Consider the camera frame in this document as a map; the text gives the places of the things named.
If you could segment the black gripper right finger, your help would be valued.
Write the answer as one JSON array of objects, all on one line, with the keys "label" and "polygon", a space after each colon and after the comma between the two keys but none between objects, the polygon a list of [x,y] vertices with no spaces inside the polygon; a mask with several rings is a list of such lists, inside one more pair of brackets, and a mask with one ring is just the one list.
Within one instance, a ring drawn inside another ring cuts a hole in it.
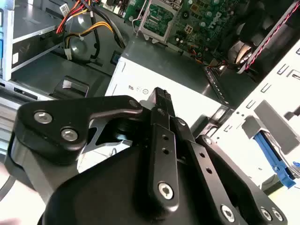
[{"label": "black gripper right finger", "polygon": [[165,92],[167,112],[184,156],[201,188],[202,221],[207,225],[286,225],[279,207],[208,136],[195,139],[184,120],[175,117],[171,96]]}]

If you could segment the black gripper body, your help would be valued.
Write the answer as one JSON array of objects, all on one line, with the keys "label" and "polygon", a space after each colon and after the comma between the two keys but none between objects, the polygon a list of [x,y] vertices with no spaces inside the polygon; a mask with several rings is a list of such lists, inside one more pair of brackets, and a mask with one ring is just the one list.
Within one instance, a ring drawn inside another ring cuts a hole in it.
[{"label": "black gripper body", "polygon": [[44,225],[214,225],[192,166],[177,162],[180,204],[165,217],[147,195],[147,153],[134,147],[63,183],[51,196]]}]

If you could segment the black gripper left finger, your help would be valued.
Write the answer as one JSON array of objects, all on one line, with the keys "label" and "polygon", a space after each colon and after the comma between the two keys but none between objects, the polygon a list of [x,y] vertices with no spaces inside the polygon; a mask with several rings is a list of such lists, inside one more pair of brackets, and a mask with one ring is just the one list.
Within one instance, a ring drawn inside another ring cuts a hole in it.
[{"label": "black gripper left finger", "polygon": [[177,208],[175,135],[170,129],[172,116],[167,112],[165,92],[154,89],[149,97],[154,104],[151,109],[130,96],[25,104],[17,111],[9,155],[47,205],[63,183],[83,173],[77,163],[96,144],[90,137],[93,128],[105,143],[125,136],[133,143],[125,150],[138,147],[147,153],[150,200],[157,208]]}]

